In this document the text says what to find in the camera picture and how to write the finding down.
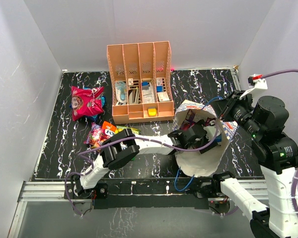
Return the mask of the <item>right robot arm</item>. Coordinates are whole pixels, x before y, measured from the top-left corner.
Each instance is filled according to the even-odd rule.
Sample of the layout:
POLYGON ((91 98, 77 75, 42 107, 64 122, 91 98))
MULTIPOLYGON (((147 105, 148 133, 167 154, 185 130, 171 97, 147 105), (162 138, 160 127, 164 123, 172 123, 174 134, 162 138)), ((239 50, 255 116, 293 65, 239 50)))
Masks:
POLYGON ((235 121, 252 139, 251 148, 264 175, 269 206, 244 189, 231 172, 213 175, 212 193, 228 196, 248 218, 256 238, 298 238, 298 146, 284 132, 289 112, 273 96, 252 96, 235 90, 227 98, 211 102, 219 120, 235 121))

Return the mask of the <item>blue snack box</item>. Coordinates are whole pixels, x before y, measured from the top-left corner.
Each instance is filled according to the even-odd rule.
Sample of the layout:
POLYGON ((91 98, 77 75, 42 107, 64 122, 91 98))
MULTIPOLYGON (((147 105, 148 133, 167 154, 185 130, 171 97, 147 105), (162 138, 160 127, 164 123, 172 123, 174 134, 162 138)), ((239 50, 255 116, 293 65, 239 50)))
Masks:
POLYGON ((215 138, 215 142, 218 144, 221 144, 224 139, 225 139, 225 136, 223 136, 221 133, 219 133, 215 138))

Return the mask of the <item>blue checkered paper bag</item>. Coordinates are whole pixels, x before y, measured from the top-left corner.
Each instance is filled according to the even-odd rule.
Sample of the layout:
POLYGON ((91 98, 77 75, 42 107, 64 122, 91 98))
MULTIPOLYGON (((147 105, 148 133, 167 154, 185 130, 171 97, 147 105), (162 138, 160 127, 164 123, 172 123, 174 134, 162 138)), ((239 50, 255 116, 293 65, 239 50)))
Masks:
POLYGON ((176 109, 175 117, 173 120, 173 130, 178 130, 181 135, 186 135, 190 139, 189 149, 192 148, 193 141, 197 138, 194 135, 193 129, 191 127, 195 124, 191 124, 191 127, 187 130, 181 130, 180 127, 182 123, 185 122, 185 117, 189 110, 204 110, 215 116, 214 119, 208 121, 203 126, 216 126, 216 134, 213 139, 204 146, 204 149, 194 152, 181 152, 175 156, 177 165, 179 167, 174 182, 174 187, 176 191, 183 192, 189 188, 192 184, 194 178, 198 177, 208 177, 212 175, 218 168, 222 156, 227 149, 230 141, 232 140, 236 130, 236 122, 223 122, 217 119, 216 113, 210 103, 201 104, 192 102, 189 100, 184 100, 181 105, 176 109), (218 129, 221 130, 222 135, 225 136, 221 145, 214 142, 217 136, 218 129))

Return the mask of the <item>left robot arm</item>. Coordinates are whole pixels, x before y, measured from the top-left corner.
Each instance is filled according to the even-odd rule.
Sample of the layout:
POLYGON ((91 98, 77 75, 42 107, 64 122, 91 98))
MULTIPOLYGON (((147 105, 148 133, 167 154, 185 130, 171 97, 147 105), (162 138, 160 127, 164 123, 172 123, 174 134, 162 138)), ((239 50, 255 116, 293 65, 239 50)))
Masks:
POLYGON ((216 146, 219 136, 218 125, 202 126, 195 124, 186 130, 175 130, 163 136, 136 135, 131 129, 123 129, 107 139, 100 147, 87 150, 78 155, 89 160, 90 153, 96 153, 95 160, 83 173, 74 175, 74 195, 87 198, 97 183, 111 170, 124 167, 140 154, 161 154, 182 156, 202 153, 216 146))

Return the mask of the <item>purple snack packet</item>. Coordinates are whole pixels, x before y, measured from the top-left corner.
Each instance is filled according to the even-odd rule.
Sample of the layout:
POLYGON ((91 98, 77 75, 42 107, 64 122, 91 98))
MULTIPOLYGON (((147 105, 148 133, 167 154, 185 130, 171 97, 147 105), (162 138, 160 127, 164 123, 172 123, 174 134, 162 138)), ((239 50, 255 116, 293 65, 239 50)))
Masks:
POLYGON ((185 117, 185 122, 190 124, 205 125, 208 121, 214 119, 215 116, 204 110, 189 110, 185 117))

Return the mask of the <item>green snack packet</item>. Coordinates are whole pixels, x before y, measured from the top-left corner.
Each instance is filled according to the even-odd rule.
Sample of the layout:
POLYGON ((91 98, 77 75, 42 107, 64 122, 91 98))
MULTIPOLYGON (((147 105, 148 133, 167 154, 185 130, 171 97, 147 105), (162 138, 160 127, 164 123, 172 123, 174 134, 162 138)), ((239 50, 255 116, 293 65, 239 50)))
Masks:
POLYGON ((117 125, 116 126, 116 130, 115 130, 115 133, 119 133, 123 130, 130 130, 133 134, 136 134, 136 135, 140 135, 141 134, 141 131, 139 129, 136 129, 136 128, 132 128, 132 127, 127 127, 127 126, 121 126, 121 125, 117 125))

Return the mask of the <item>small pink snack packet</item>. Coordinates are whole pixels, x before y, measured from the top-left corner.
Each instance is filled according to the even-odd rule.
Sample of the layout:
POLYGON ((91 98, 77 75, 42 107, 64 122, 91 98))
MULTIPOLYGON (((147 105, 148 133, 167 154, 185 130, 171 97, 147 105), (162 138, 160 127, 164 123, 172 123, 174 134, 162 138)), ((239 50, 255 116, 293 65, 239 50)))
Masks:
POLYGON ((181 129, 181 130, 187 130, 187 129, 189 129, 190 127, 191 127, 191 123, 189 123, 189 122, 184 122, 184 123, 182 123, 180 129, 181 129))

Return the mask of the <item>yellow orange sticky notes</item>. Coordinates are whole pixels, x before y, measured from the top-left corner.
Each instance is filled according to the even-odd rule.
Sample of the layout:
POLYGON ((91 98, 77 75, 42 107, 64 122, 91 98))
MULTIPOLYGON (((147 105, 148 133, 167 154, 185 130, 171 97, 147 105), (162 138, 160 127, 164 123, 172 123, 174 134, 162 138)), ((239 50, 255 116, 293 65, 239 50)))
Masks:
POLYGON ((149 117, 155 117, 156 114, 157 114, 157 109, 155 107, 148 108, 148 116, 149 117))

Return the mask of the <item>white red small box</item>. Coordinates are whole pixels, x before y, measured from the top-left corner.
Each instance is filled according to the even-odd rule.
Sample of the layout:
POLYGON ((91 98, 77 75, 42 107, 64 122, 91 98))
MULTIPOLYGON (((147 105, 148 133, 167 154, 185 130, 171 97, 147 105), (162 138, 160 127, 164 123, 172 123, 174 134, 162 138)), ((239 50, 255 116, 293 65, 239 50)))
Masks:
POLYGON ((158 96, 159 102, 168 102, 168 101, 170 101, 170 98, 169 98, 166 91, 157 92, 157 96, 158 96))

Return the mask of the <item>purple Fox's candy bag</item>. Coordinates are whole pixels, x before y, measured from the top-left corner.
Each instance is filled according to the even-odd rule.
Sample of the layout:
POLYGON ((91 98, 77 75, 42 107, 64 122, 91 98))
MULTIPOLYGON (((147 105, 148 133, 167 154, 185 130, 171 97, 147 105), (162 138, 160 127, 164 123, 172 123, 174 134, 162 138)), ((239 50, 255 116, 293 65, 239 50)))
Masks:
POLYGON ((87 135, 84 144, 95 145, 102 135, 102 127, 96 123, 91 124, 91 130, 87 135))

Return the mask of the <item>orange Fox's candy bag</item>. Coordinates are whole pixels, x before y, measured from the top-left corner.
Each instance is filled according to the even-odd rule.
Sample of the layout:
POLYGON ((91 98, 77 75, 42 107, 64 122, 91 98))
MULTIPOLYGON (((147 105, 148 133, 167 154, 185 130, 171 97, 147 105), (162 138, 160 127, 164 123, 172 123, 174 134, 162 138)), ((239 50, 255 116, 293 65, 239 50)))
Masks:
POLYGON ((99 147, 99 146, 103 145, 103 143, 107 139, 111 138, 115 134, 116 128, 117 127, 115 125, 105 121, 102 124, 100 131, 98 132, 95 146, 99 147))

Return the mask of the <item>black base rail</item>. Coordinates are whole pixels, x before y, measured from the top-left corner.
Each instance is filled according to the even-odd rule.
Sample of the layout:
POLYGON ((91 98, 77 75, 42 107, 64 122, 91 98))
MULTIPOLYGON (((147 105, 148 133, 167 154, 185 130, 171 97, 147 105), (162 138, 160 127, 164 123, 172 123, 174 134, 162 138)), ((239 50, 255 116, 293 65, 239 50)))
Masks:
POLYGON ((87 200, 92 209, 194 208, 226 213, 232 199, 217 192, 210 178, 194 179, 184 191, 177 191, 174 179, 122 179, 100 181, 83 189, 78 176, 66 182, 64 197, 74 204, 87 200))

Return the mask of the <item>orange desk organizer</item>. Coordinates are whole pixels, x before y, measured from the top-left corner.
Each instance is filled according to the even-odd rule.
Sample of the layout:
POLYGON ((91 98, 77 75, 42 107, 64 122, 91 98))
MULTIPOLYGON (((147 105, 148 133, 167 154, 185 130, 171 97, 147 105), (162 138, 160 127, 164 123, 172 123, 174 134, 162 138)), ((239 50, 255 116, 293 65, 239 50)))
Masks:
POLYGON ((168 41, 107 46, 107 61, 112 83, 112 117, 116 124, 165 121, 174 118, 170 85, 171 47, 168 41), (125 81, 127 103, 116 99, 115 82, 125 81), (150 84, 142 90, 142 82, 150 84), (166 91, 170 101, 159 102, 157 92, 166 91), (155 117, 148 108, 155 107, 155 117))

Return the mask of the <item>blue eraser block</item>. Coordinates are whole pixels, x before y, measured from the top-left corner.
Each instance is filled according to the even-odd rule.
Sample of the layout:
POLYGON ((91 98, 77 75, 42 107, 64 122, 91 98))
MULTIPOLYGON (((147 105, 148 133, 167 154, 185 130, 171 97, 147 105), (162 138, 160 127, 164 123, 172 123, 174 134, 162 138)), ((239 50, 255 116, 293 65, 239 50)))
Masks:
POLYGON ((142 82, 142 90, 149 90, 150 84, 148 82, 142 82))

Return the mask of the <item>light blue tape dispenser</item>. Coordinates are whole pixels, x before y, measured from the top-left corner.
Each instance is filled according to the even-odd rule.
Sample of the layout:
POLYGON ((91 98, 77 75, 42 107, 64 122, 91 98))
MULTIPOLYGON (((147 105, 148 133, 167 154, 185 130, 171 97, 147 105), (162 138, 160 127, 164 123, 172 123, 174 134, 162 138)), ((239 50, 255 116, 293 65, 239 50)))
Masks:
POLYGON ((116 99, 119 103, 127 103, 127 85, 125 81, 115 82, 116 99))

